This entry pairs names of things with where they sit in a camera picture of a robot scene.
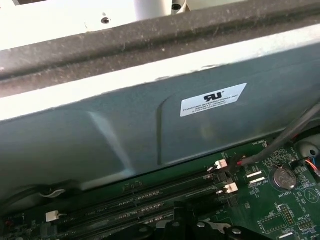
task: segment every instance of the wire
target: wire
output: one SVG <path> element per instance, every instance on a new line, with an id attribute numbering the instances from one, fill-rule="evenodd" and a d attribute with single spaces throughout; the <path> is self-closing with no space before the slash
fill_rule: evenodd
<path id="1" fill-rule="evenodd" d="M 254 164 L 269 157 L 277 149 L 282 147 L 285 143 L 287 143 L 294 136 L 300 133 L 300 131 L 303 130 L 305 126 L 310 122 L 310 120 L 319 112 L 320 100 L 318 100 L 317 103 L 313 105 L 311 108 L 307 109 L 300 118 L 296 119 L 291 124 L 289 124 L 289 126 L 287 126 L 284 129 L 284 131 L 268 147 L 266 147 L 260 153 L 242 160 L 241 166 Z"/>
<path id="2" fill-rule="evenodd" d="M 11 205 L 13 205 L 13 204 L 15 204 L 15 203 L 27 198 L 27 197 L 30 197 L 34 194 L 48 192 L 48 190 L 50 191 L 50 187 L 45 186 L 45 185 L 39 185 L 39 186 L 29 188 L 27 190 L 24 190 L 22 192 L 19 192 L 19 193 L 13 195 L 13 196 L 8 197 L 7 199 L 0 202 L 0 216 L 3 216 L 5 211 Z"/>
<path id="3" fill-rule="evenodd" d="M 311 161 L 309 161 L 309 160 L 305 160 L 312 168 L 313 168 L 313 170 L 318 170 L 317 169 L 317 167 L 311 162 Z"/>

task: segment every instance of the screw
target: screw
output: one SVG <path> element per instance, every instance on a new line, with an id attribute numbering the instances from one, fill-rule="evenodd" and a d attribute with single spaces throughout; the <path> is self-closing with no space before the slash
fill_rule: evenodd
<path id="1" fill-rule="evenodd" d="M 179 227 L 179 226 L 180 226 L 180 223 L 176 221 L 176 222 L 172 223 L 172 226 L 174 226 L 174 227 Z"/>
<path id="2" fill-rule="evenodd" d="M 145 232 L 147 232 L 147 231 L 148 231 L 148 229 L 147 229 L 146 227 L 142 227 L 142 228 L 140 228 L 140 230 L 139 230 L 140 233 L 145 233 Z"/>
<path id="3" fill-rule="evenodd" d="M 198 228 L 204 228 L 206 225 L 203 222 L 197 223 Z"/>
<path id="4" fill-rule="evenodd" d="M 232 232 L 233 232 L 233 234 L 237 234 L 237 235 L 242 233 L 241 230 L 237 229 L 237 228 L 232 229 Z"/>

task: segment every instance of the white plastic part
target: white plastic part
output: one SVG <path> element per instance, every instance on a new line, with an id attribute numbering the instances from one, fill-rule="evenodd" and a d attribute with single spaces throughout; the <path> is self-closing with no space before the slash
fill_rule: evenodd
<path id="1" fill-rule="evenodd" d="M 45 214 L 45 221 L 47 223 L 58 220 L 59 219 L 59 211 L 50 211 Z"/>
<path id="2" fill-rule="evenodd" d="M 226 193 L 227 194 L 231 194 L 231 193 L 234 193 L 234 192 L 238 191 L 238 187 L 237 187 L 237 184 L 235 182 L 226 185 L 224 188 L 226 189 Z"/>
<path id="3" fill-rule="evenodd" d="M 256 180 L 250 181 L 249 183 L 250 183 L 250 184 L 255 184 L 255 183 L 261 182 L 261 181 L 263 181 L 263 180 L 265 180 L 265 179 L 266 179 L 265 177 L 260 177 L 260 178 L 258 178 L 258 179 L 256 179 Z"/>
<path id="4" fill-rule="evenodd" d="M 262 174 L 262 171 L 257 171 L 257 172 L 248 174 L 246 177 L 247 177 L 247 178 L 252 178 L 252 177 L 257 176 L 257 175 L 260 175 L 260 174 Z"/>
<path id="5" fill-rule="evenodd" d="M 225 167 L 228 167 L 228 163 L 225 159 L 216 161 L 214 164 L 216 165 L 216 169 L 223 169 Z"/>

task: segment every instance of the screw hole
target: screw hole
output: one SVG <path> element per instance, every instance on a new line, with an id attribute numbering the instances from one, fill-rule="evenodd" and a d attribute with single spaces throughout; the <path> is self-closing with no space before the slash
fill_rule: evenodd
<path id="1" fill-rule="evenodd" d="M 178 11 L 181 9 L 181 5 L 180 4 L 172 4 L 172 8 L 173 11 Z"/>
<path id="2" fill-rule="evenodd" d="M 110 23 L 110 19 L 108 17 L 104 17 L 101 19 L 101 23 L 108 24 L 108 23 Z"/>

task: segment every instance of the gray metal panel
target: gray metal panel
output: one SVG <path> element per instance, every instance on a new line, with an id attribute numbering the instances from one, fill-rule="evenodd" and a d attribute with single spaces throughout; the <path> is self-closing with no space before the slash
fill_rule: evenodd
<path id="1" fill-rule="evenodd" d="M 2 122 L 0 188 L 89 189 L 265 136 L 318 99 L 319 77 L 320 43 Z M 180 117 L 183 99 L 242 83 L 238 102 Z"/>

